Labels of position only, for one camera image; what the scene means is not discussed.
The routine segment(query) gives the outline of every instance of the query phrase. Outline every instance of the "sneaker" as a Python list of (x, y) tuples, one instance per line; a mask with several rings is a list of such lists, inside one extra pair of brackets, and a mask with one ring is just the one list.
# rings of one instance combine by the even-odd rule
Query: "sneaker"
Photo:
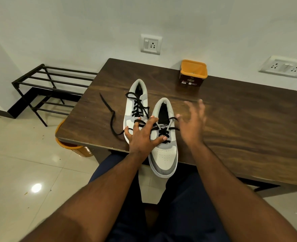
[[(124, 129), (128, 126), (128, 131), (133, 134), (134, 121), (140, 122), (139, 129), (145, 126), (148, 120), (148, 102), (147, 102), (147, 89), (144, 81), (137, 79), (126, 93), (126, 110), (124, 117)], [(126, 142), (129, 143), (125, 133), (124, 137)]]
[(178, 147), (175, 139), (173, 109), (167, 98), (161, 98), (154, 107), (154, 117), (158, 117), (159, 121), (151, 130), (151, 140), (164, 135), (167, 137), (163, 143), (156, 146), (149, 155), (149, 162), (152, 171), (160, 178), (171, 177), (178, 165)]

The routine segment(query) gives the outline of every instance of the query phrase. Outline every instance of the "person's left hand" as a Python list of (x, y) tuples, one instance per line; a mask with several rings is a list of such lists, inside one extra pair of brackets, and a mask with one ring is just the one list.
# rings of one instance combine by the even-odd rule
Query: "person's left hand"
[(128, 126), (124, 129), (125, 135), (129, 140), (129, 153), (139, 156), (142, 162), (156, 146), (167, 140), (166, 136), (160, 136), (154, 140), (150, 140), (151, 129), (158, 119), (151, 116), (141, 130), (138, 127), (139, 122), (135, 122), (133, 135), (129, 133)]

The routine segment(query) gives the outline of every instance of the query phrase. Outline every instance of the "forearm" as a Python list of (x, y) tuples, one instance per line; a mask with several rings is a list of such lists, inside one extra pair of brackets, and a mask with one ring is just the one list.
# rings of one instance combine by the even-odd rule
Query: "forearm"
[(204, 144), (191, 148), (199, 175), (231, 240), (297, 241), (297, 231), (241, 183)]
[(104, 241), (139, 166), (138, 156), (129, 154), (74, 194), (24, 241)]

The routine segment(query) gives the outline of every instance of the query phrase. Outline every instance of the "dark wood tabletop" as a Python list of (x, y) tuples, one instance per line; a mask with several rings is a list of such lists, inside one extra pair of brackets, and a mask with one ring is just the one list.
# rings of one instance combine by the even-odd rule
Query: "dark wood tabletop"
[[(128, 151), (123, 130), (126, 96), (142, 79), (147, 87), (150, 115), (156, 102), (167, 97), (176, 113), (188, 114), (183, 101), (202, 98), (207, 125), (204, 140), (236, 175), (297, 185), (297, 91), (208, 76), (201, 87), (179, 82), (179, 70), (108, 59), (74, 107), (56, 136), (84, 146)], [(179, 162), (194, 164), (176, 131)]]

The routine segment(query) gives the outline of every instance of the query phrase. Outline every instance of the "black metal shoe rack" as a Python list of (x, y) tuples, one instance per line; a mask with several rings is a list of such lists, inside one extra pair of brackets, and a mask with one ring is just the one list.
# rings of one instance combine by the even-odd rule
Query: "black metal shoe rack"
[[(47, 69), (58, 70), (59, 72), (58, 73), (52, 73), (52, 72), (48, 72)], [(49, 66), (45, 66), (44, 64), (41, 64), (38, 67), (31, 70), (30, 72), (23, 75), (22, 77), (20, 77), (17, 80), (12, 82), (12, 85), (14, 86), (14, 88), (18, 91), (18, 93), (25, 100), (27, 105), (30, 106), (30, 108), (33, 110), (33, 112), (37, 115), (37, 117), (41, 120), (41, 122), (45, 126), (47, 126), (47, 124), (44, 122), (42, 117), (38, 114), (38, 110), (46, 111), (46, 112), (50, 112), (50, 113), (55, 113), (55, 114), (64, 114), (64, 115), (69, 115), (69, 114), (64, 113), (64, 112), (59, 112), (59, 111), (41, 109), (43, 104), (59, 105), (59, 106), (63, 106), (63, 107), (73, 108), (74, 107), (73, 105), (66, 105), (65, 102), (63, 101), (63, 99), (64, 98), (65, 99), (66, 98), (72, 98), (73, 99), (72, 101), (77, 102), (81, 98), (81, 96), (83, 95), (82, 93), (76, 93), (76, 92), (72, 92), (72, 91), (66, 91), (66, 90), (58, 89), (55, 86), (55, 83), (72, 85), (72, 86), (80, 86), (80, 87), (86, 87), (86, 88), (88, 87), (87, 85), (82, 85), (82, 84), (77, 84), (77, 83), (70, 83), (70, 82), (66, 82), (66, 81), (53, 80), (51, 78), (52, 75), (53, 76), (60, 76), (60, 77), (63, 77), (63, 78), (73, 78), (73, 79), (86, 80), (86, 81), (93, 81), (94, 80), (94, 79), (84, 78), (84, 77), (79, 77), (79, 76), (66, 75), (66, 74), (63, 74), (62, 71), (76, 72), (76, 73), (83, 73), (83, 74), (90, 74), (90, 75), (97, 75), (98, 74), (98, 73), (94, 73), (94, 72), (86, 72), (86, 71), (79, 71), (79, 70), (70, 70), (70, 69), (49, 67)], [(38, 74), (38, 73), (46, 74), (48, 79), (40, 78), (40, 77), (35, 76), (35, 74)], [(41, 85), (36, 85), (36, 84), (31, 84), (31, 83), (24, 82), (28, 78), (32, 78), (32, 79), (40, 80), (40, 81), (50, 82), (52, 84), (52, 87), (46, 87), (46, 86), (41, 86)], [(24, 94), (21, 92), (21, 90), (19, 88), (20, 85), (27, 85), (27, 86), (31, 86), (31, 87), (34, 87), (34, 88), (42, 89), (43, 91), (47, 92), (46, 97), (37, 106), (33, 107), (30, 104), (30, 102), (28, 101), (28, 99), (26, 99)], [(61, 100), (62, 104), (48, 102), (48, 100), (51, 97), (59, 98)]]

